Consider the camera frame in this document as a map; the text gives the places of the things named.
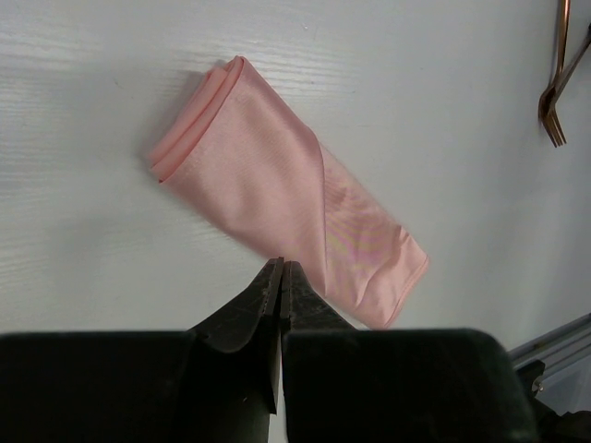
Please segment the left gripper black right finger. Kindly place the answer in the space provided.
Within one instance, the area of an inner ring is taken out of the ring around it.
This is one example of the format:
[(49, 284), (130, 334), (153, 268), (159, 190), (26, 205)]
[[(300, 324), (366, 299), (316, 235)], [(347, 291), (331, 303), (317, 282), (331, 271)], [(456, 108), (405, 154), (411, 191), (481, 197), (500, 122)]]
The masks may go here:
[(295, 261), (287, 261), (283, 267), (280, 324), (282, 332), (355, 328), (313, 290)]

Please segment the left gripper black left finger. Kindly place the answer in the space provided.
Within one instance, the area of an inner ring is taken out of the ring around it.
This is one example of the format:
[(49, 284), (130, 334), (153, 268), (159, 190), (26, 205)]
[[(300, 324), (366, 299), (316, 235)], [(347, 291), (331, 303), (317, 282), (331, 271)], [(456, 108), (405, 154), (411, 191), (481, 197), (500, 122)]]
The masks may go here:
[(246, 347), (264, 320), (275, 318), (281, 299), (283, 259), (270, 259), (254, 280), (229, 302), (191, 329), (196, 337), (220, 353)]

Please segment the pink cloth napkin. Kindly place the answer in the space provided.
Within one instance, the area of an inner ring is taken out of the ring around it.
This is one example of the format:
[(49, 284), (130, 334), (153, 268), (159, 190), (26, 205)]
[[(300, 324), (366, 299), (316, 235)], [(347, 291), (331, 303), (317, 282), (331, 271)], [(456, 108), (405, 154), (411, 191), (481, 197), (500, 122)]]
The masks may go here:
[(388, 327), (428, 267), (412, 235), (332, 156), (249, 61), (203, 78), (150, 155), (159, 183), (315, 290)]

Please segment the brown wooden fork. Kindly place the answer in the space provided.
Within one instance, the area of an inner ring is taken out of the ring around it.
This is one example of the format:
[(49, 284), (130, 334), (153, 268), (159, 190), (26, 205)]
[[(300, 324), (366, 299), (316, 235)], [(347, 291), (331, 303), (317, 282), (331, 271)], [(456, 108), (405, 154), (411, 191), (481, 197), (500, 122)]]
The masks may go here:
[(566, 142), (566, 137), (561, 129), (558, 116), (550, 104), (556, 95), (557, 86), (564, 68), (570, 7), (570, 0), (561, 0), (559, 2), (556, 28), (555, 72), (552, 80), (542, 92), (538, 101), (538, 120), (555, 148), (562, 146)]

